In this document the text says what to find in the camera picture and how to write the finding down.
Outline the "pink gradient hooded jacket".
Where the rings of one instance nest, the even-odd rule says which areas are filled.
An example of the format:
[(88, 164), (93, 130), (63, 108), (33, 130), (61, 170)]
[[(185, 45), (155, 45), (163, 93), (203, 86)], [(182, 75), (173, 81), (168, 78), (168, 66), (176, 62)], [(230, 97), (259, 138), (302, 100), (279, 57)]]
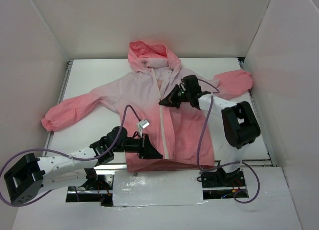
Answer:
[[(163, 155), (160, 160), (141, 160), (126, 153), (129, 172), (166, 171), (195, 168), (199, 138), (205, 122), (203, 111), (183, 103), (180, 108), (159, 105), (179, 84), (192, 75), (180, 59), (163, 44), (148, 44), (141, 40), (129, 44), (128, 62), (131, 72), (123, 77), (92, 89), (90, 92), (63, 100), (52, 107), (41, 123), (47, 131), (58, 131), (74, 125), (96, 106), (117, 113), (124, 121), (128, 134), (137, 130), (137, 120), (147, 119), (146, 128), (151, 144)], [(214, 150), (206, 128), (199, 155), (200, 165), (214, 165)]]

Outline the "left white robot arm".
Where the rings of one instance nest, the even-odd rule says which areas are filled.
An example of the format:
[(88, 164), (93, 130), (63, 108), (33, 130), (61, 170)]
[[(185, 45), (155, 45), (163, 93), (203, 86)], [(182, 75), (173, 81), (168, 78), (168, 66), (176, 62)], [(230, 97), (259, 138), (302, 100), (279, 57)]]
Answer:
[(98, 176), (95, 167), (114, 160), (117, 152), (135, 153), (141, 160), (163, 158), (151, 144), (148, 134), (135, 132), (129, 137), (127, 130), (120, 126), (88, 147), (70, 154), (56, 152), (51, 157), (36, 157), (34, 151), (30, 151), (4, 174), (9, 204), (21, 207), (38, 194), (63, 187), (109, 191), (111, 184)]

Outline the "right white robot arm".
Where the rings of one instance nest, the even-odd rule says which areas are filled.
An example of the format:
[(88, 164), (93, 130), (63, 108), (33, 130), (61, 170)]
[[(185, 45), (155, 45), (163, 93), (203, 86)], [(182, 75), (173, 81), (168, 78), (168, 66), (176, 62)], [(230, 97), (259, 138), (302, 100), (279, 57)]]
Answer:
[(217, 96), (220, 91), (208, 81), (189, 75), (182, 78), (181, 83), (161, 101), (161, 106), (179, 108), (182, 103), (189, 103), (193, 108), (206, 111), (207, 116), (200, 134), (196, 152), (196, 164), (202, 172), (206, 170), (199, 162), (200, 148), (210, 115), (222, 119), (224, 135), (231, 149), (224, 154), (218, 166), (217, 181), (228, 186), (234, 175), (240, 171), (243, 157), (250, 144), (261, 134), (260, 126), (254, 112), (247, 101), (236, 103)]

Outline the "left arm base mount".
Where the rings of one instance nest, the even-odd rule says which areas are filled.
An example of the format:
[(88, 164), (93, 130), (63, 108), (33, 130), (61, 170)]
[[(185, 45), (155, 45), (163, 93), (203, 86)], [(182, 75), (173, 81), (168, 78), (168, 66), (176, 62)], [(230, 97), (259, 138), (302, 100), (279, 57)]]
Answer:
[(86, 181), (81, 186), (67, 189), (67, 203), (99, 203), (102, 207), (113, 206), (114, 175), (98, 175), (94, 168), (84, 169)]

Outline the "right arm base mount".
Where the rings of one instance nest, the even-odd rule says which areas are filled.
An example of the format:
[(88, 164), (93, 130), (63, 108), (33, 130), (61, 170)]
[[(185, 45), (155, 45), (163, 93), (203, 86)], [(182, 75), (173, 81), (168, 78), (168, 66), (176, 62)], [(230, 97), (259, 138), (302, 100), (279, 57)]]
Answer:
[(226, 173), (222, 168), (216, 171), (204, 172), (197, 181), (203, 189), (203, 199), (231, 199), (237, 193), (237, 198), (248, 198), (243, 171), (240, 169)]

